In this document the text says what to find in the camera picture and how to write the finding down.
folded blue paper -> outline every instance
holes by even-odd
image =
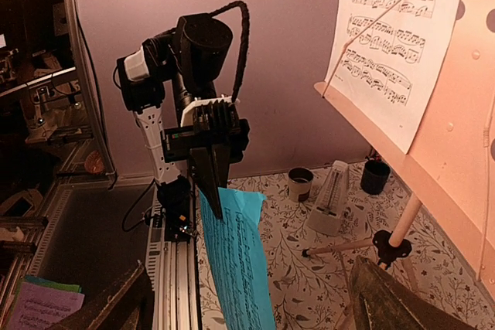
[[[219,188],[224,220],[218,220],[201,193],[201,215],[208,260],[229,330],[275,330],[268,291],[268,269],[258,232],[258,192]]]

white wall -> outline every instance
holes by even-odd
[[[148,37],[175,26],[181,15],[210,12],[231,1],[78,0],[119,175],[150,174],[151,166],[132,115],[111,82],[115,60],[132,53]],[[367,143],[312,88],[326,73],[338,0],[244,1],[251,12],[251,43],[239,111],[249,120],[251,141],[231,175],[362,158]],[[229,94],[241,17],[235,10],[220,19],[236,38],[217,80],[217,92]],[[172,95],[167,91],[164,113],[166,124],[172,126]]]

sheet music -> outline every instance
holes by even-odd
[[[328,82],[344,43],[397,0],[340,0]],[[414,140],[449,47],[459,0],[403,0],[348,48],[331,85],[403,152]]]

tripod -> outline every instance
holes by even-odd
[[[414,275],[412,263],[408,259],[408,256],[412,251],[412,245],[405,239],[405,237],[411,229],[411,225],[418,215],[421,206],[421,201],[419,201],[418,197],[412,193],[408,200],[408,204],[406,205],[404,212],[402,213],[401,218],[392,233],[385,230],[380,230],[377,231],[371,239],[354,241],[352,243],[343,243],[340,245],[331,245],[316,249],[305,249],[302,251],[302,256],[311,257],[312,255],[335,252],[340,253],[346,250],[375,246],[378,250],[378,265],[385,270],[387,270],[398,258],[405,258],[402,261],[402,266],[408,276],[412,291],[418,293],[418,282],[416,281]],[[350,325],[350,319],[352,318],[351,315],[352,306],[351,304],[348,304],[343,310],[340,318],[337,320],[334,328],[339,330],[348,328]]]

purple paper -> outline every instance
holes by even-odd
[[[84,294],[22,282],[7,330],[45,329],[78,311]]]

